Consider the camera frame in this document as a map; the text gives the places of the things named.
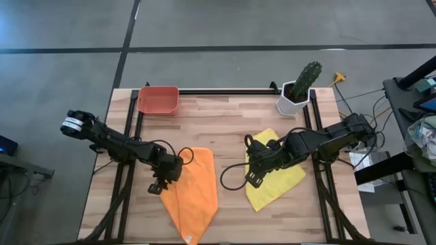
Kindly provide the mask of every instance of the wooden tabletop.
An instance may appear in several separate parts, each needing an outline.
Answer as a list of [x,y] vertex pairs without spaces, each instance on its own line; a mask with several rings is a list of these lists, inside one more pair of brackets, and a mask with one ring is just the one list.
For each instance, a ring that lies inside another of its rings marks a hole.
[[[316,93],[323,126],[339,122],[333,90],[316,88]],[[116,89],[110,102],[106,123],[120,132],[124,131],[130,94],[131,89]],[[277,95],[181,95],[176,116],[144,116],[143,141],[166,140],[176,151],[185,146],[213,151],[219,207],[201,243],[326,241],[311,159],[301,163],[306,178],[259,212],[251,207],[245,190],[227,191],[219,183],[219,175],[225,167],[244,162],[244,135],[271,128],[282,137],[294,127],[305,126],[302,112],[296,118],[281,116],[275,107],[277,99]],[[135,111],[131,135],[134,134],[137,115]],[[348,159],[348,156],[343,154],[341,158]],[[99,155],[95,167],[107,162],[107,155]],[[352,168],[337,162],[332,165],[332,171],[340,207],[359,232],[369,237]],[[113,163],[93,176],[79,238],[90,234],[106,213],[115,172],[116,163]],[[238,186],[243,182],[243,167],[227,174],[224,181],[228,186]],[[151,175],[148,165],[137,162],[125,242],[183,243],[160,198],[147,192],[154,181]],[[331,210],[329,216],[335,234]],[[114,222],[114,231],[118,230],[118,222],[119,216]]]

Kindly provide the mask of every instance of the gray floor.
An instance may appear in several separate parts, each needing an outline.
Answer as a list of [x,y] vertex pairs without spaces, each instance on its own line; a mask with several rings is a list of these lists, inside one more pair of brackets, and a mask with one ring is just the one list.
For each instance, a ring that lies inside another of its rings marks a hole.
[[[0,1],[0,48],[121,47],[133,0]],[[143,0],[131,46],[425,44],[436,43],[436,18],[424,0]],[[121,88],[154,85],[265,87],[294,80],[310,61],[324,66],[316,86],[334,72],[347,76],[346,97],[404,76],[435,50],[341,50],[129,54]],[[56,169],[40,192],[25,193],[11,244],[71,242],[87,197],[95,155],[89,143],[61,135],[69,109],[104,118],[119,54],[0,54],[0,135],[20,143],[18,157]],[[350,99],[369,113],[383,92]],[[383,104],[379,112],[387,108]],[[343,103],[340,110],[347,112]],[[387,114],[379,118],[384,122]],[[385,129],[391,154],[403,149],[393,117]],[[398,206],[364,206],[371,236],[424,244],[402,225]]]

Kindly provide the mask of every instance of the orange towel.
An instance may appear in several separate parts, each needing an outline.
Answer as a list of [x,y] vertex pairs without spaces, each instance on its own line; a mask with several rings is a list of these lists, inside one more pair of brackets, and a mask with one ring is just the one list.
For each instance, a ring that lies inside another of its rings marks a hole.
[[[193,161],[183,166],[178,181],[169,184],[160,197],[186,244],[196,245],[217,212],[218,197],[212,151],[192,150]],[[184,150],[181,157],[187,163],[192,153]]]

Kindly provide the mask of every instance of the cactus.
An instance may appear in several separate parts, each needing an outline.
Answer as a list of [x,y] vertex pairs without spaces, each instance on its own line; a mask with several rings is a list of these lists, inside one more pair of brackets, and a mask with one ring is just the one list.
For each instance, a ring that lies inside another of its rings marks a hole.
[[302,96],[306,96],[307,90],[318,78],[321,70],[322,65],[318,61],[307,64],[297,81],[295,81],[293,87],[287,95],[287,98],[297,102]]

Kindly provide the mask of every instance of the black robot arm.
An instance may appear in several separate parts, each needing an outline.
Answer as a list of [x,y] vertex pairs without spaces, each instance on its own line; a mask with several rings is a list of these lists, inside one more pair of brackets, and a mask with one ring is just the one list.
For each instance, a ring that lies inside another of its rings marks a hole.
[[363,115],[352,114],[342,122],[318,131],[294,128],[285,137],[271,140],[263,145],[251,135],[245,136],[245,145],[249,155],[249,171],[245,176],[248,183],[258,188],[267,173],[286,169],[305,161],[317,152],[323,162],[333,162],[339,150],[366,142],[375,132]]
[[177,181],[182,171],[182,158],[167,154],[166,149],[152,142],[139,142],[127,137],[106,124],[100,122],[89,112],[73,111],[67,113],[67,118],[61,126],[64,135],[79,140],[90,140],[94,144],[89,148],[97,152],[98,148],[108,151],[112,160],[128,163],[136,159],[151,166],[156,182],[151,184],[149,192],[160,194],[167,189],[168,183]]

